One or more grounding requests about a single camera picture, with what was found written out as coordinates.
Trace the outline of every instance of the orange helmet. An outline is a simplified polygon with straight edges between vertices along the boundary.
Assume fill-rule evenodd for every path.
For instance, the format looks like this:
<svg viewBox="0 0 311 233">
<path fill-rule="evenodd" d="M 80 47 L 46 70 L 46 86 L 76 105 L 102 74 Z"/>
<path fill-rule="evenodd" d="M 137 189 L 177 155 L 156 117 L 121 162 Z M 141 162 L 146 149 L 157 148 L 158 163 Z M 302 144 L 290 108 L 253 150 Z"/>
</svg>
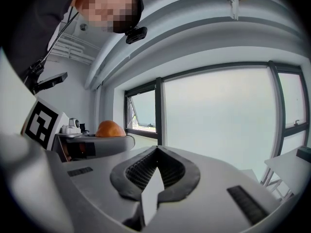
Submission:
<svg viewBox="0 0 311 233">
<path fill-rule="evenodd" d="M 113 136 L 125 136 L 125 131 L 114 121 L 103 121 L 98 126 L 98 130 L 95 134 L 96 137 L 113 137 Z"/>
</svg>

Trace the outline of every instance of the white table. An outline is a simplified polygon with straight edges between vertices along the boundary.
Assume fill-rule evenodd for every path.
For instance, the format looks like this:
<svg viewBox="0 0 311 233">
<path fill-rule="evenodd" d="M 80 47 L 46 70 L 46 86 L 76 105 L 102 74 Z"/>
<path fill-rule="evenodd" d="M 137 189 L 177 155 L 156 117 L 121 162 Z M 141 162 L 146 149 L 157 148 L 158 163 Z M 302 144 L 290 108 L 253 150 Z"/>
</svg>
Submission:
<svg viewBox="0 0 311 233">
<path fill-rule="evenodd" d="M 241 170 L 241 172 L 247 175 L 249 178 L 253 179 L 254 181 L 258 182 L 258 179 L 252 169 Z"/>
<path fill-rule="evenodd" d="M 295 195 L 303 191 L 311 177 L 311 164 L 296 153 L 297 149 L 265 161 Z"/>
</svg>

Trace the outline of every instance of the black window frame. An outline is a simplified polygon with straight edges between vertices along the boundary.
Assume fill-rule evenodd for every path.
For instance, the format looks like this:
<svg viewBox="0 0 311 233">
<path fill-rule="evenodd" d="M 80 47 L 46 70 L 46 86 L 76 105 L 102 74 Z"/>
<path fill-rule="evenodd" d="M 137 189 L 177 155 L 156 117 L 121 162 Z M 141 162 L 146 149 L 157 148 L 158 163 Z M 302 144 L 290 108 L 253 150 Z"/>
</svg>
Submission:
<svg viewBox="0 0 311 233">
<path fill-rule="evenodd" d="M 129 100 L 132 96 L 142 94 L 149 91 L 155 91 L 155 132 L 143 131 L 143 130 L 134 130 L 128 128 L 127 125 L 129 122 Z M 163 98 L 163 85 L 162 78 L 157 78 L 154 81 L 142 84 L 138 87 L 135 87 L 131 90 L 124 92 L 124 130 L 125 132 L 136 134 L 148 138 L 157 139 L 158 145 L 164 145 L 165 143 L 165 134 L 162 133 L 164 129 L 164 98 Z"/>
<path fill-rule="evenodd" d="M 307 145 L 308 138 L 309 138 L 309 129 L 310 129 L 310 102 L 309 102 L 307 84 L 306 84 L 306 81 L 303 75 L 303 71 L 300 66 L 293 66 L 289 64 L 275 63 L 273 61 L 269 61 L 268 67 L 270 68 L 272 76 L 273 76 L 273 81 L 275 85 L 275 93 L 277 96 L 276 102 L 278 103 L 278 106 L 277 106 L 278 135 L 277 135 L 277 141 L 274 145 L 274 150 L 271 156 L 271 158 L 274 158 L 274 157 L 281 155 L 285 137 L 297 134 L 302 131 L 306 131 L 303 146 Z M 299 75 L 301 85 L 302 85 L 302 90 L 303 90 L 304 102 L 305 102 L 306 122 L 301 123 L 301 124 L 298 123 L 297 125 L 293 125 L 289 128 L 286 128 L 285 98 L 284 98 L 284 93 L 283 93 L 283 88 L 282 88 L 281 80 L 279 77 L 279 73 Z M 269 167 L 267 167 L 260 183 L 264 186 L 271 185 L 271 178 L 273 174 L 274 172 Z"/>
<path fill-rule="evenodd" d="M 276 63 L 273 61 L 268 62 L 233 62 L 233 63 L 224 63 L 224 64 L 216 64 L 206 67 L 198 67 L 182 72 L 178 72 L 172 75 L 168 75 L 166 77 L 159 77 L 156 80 L 151 81 L 149 83 L 140 85 L 136 88 L 133 88 L 129 91 L 125 91 L 125 102 L 124 102 L 124 126 L 126 126 L 126 116 L 127 116 L 127 97 L 137 95 L 143 92 L 147 92 L 150 90 L 155 90 L 155 128 L 156 132 L 146 132 L 140 130 L 133 130 L 125 128 L 127 133 L 133 133 L 149 138 L 158 139 L 158 145 L 165 145 L 166 143 L 166 125 L 165 125 L 165 108 L 164 108 L 164 91 L 163 91 L 163 83 L 175 79 L 180 79 L 192 75 L 198 75 L 210 71 L 218 71 L 218 70 L 233 70 L 233 69 L 241 69 L 245 66 L 249 67 L 266 67 L 269 68 L 272 75 L 272 80 L 274 84 L 274 92 L 276 96 L 276 104 L 277 104 L 277 133 L 276 133 L 276 141 L 273 146 L 272 154 L 270 158 L 277 157 L 281 155 L 284 138 L 287 136 L 291 136 L 297 134 L 302 131 L 306 131 L 303 146 L 307 145 L 309 138 L 309 128 L 310 128 L 310 102 L 308 96 L 308 89 L 306 85 L 306 81 L 303 75 L 303 71 L 300 66 L 289 65 L 285 63 Z M 305 101 L 305 111 L 306 111 L 306 122 L 301 123 L 296 126 L 292 126 L 286 128 L 286 111 L 285 111 L 285 98 L 283 94 L 282 84 L 280 81 L 279 73 L 289 73 L 299 75 L 300 81 L 303 89 L 303 96 Z M 266 171 L 260 181 L 260 183 L 264 186 L 268 186 L 270 180 L 272 178 L 273 171 L 267 167 Z"/>
</svg>

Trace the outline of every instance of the dark hair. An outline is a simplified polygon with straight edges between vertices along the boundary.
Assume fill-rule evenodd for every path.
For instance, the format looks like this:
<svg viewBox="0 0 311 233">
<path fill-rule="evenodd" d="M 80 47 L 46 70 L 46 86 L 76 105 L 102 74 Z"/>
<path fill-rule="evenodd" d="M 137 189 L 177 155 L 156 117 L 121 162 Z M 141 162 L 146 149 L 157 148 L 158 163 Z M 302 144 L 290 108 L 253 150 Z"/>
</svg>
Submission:
<svg viewBox="0 0 311 233">
<path fill-rule="evenodd" d="M 113 22 L 113 32 L 126 33 L 133 30 L 139 23 L 143 10 L 144 4 L 142 0 L 134 0 L 131 14 L 125 15 L 123 18 L 120 18 L 120 20 Z"/>
</svg>

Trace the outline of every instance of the black cable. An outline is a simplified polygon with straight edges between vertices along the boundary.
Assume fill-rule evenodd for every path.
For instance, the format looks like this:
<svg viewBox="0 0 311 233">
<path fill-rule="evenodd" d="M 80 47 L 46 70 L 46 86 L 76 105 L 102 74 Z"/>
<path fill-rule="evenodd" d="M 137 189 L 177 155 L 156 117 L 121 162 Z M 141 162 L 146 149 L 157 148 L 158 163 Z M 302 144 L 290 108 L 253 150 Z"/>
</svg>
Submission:
<svg viewBox="0 0 311 233">
<path fill-rule="evenodd" d="M 35 72 L 36 68 L 49 56 L 50 52 L 53 49 L 53 46 L 55 45 L 55 43 L 57 42 L 57 40 L 59 39 L 59 37 L 62 35 L 62 33 L 65 31 L 65 29 L 69 26 L 69 24 L 74 20 L 74 18 L 79 14 L 79 12 L 77 12 L 71 19 L 70 21 L 65 25 L 65 27 L 59 32 L 57 38 L 54 40 L 53 44 L 51 45 L 49 51 L 47 52 L 47 54 L 40 60 L 40 62 L 35 66 L 35 68 L 33 68 L 32 72 Z"/>
<path fill-rule="evenodd" d="M 71 12 L 72 12 L 72 9 L 73 9 L 73 7 L 71 7 L 71 9 L 70 9 L 70 12 L 69 12 L 69 16 L 68 16 L 68 20 L 67 20 L 67 22 L 63 22 L 63 21 L 61 21 L 62 23 L 67 24 L 67 23 L 69 22 L 70 17 L 71 17 Z"/>
</svg>

